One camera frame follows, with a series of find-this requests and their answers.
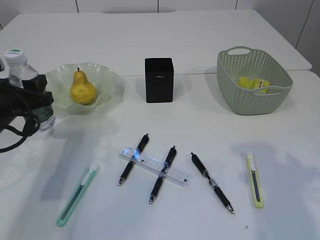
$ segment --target pen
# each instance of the pen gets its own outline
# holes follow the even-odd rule
[[[196,168],[200,171],[200,173],[206,178],[208,179],[209,185],[211,186],[211,188],[214,190],[215,194],[218,196],[218,198],[221,200],[221,202],[223,203],[223,205],[233,214],[235,214],[235,211],[233,209],[233,207],[231,206],[231,203],[229,202],[229,200],[227,199],[227,197],[224,195],[224,193],[222,192],[222,190],[220,189],[220,187],[218,186],[218,184],[216,183],[216,181],[210,177],[207,169],[205,168],[205,166],[202,164],[202,162],[200,161],[200,159],[197,157],[197,155],[191,153],[192,157],[192,162],[193,164],[196,166]]]
[[[168,156],[165,159],[163,169],[161,170],[161,173],[159,174],[158,179],[156,180],[154,187],[152,189],[152,192],[150,194],[149,204],[152,204],[153,200],[157,197],[158,192],[162,186],[162,182],[164,181],[164,178],[166,178],[165,174],[167,173],[167,170],[170,168],[170,166],[171,166],[171,164],[177,154],[175,147],[176,146],[173,146],[170,149]]]
[[[146,135],[144,135],[142,137],[138,147],[136,148],[136,151],[140,154],[144,150],[144,148],[145,148],[145,146],[147,145],[148,142],[149,142],[149,137],[148,137],[148,133],[147,133]],[[132,160],[130,160],[128,162],[128,164],[126,165],[123,173],[120,176],[118,186],[120,186],[127,179],[127,177],[129,175],[131,169],[133,168],[134,164],[135,164],[135,162],[132,161]]]

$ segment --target white table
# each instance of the white table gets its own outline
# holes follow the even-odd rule
[[[41,73],[94,62],[144,76],[145,58],[163,57],[177,75],[215,73],[218,53],[235,46],[265,50],[286,70],[312,67],[254,10],[22,14],[0,32],[0,54],[21,48]]]
[[[293,88],[278,110],[241,116],[228,108],[215,74],[175,76],[172,103],[145,103],[143,77],[117,79],[110,102],[89,115],[57,112],[52,133],[36,133],[0,155],[2,240],[317,240],[320,238],[320,79],[289,73]],[[149,133],[144,153],[192,174],[189,187],[168,180],[154,204],[157,176],[119,158]],[[13,141],[6,132],[0,146]],[[199,156],[235,209],[230,214],[191,162]],[[257,159],[264,208],[254,207],[241,154]],[[65,227],[56,219],[92,163],[100,166]]]

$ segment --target yellow pear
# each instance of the yellow pear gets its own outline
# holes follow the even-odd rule
[[[70,97],[78,104],[87,105],[96,99],[96,88],[88,81],[86,74],[77,68],[70,88]]]

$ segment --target plastic basket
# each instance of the plastic basket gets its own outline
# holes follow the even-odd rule
[[[230,54],[231,50],[247,54]],[[239,77],[259,78],[270,86],[246,89],[238,86]],[[293,81],[285,69],[268,53],[245,46],[233,47],[218,54],[217,79],[229,107],[240,115],[261,115],[275,111],[288,96]],[[261,90],[268,89],[266,94]]]

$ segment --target white wall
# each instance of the white wall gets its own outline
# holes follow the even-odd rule
[[[238,0],[237,9],[255,9],[296,47],[313,0]]]
[[[77,0],[80,13],[157,13],[158,0]]]
[[[320,0],[314,0],[297,50],[312,64],[312,71],[320,76]]]
[[[75,0],[0,0],[2,27],[5,27],[19,14],[76,12]]]
[[[235,9],[237,0],[159,0],[159,12]]]

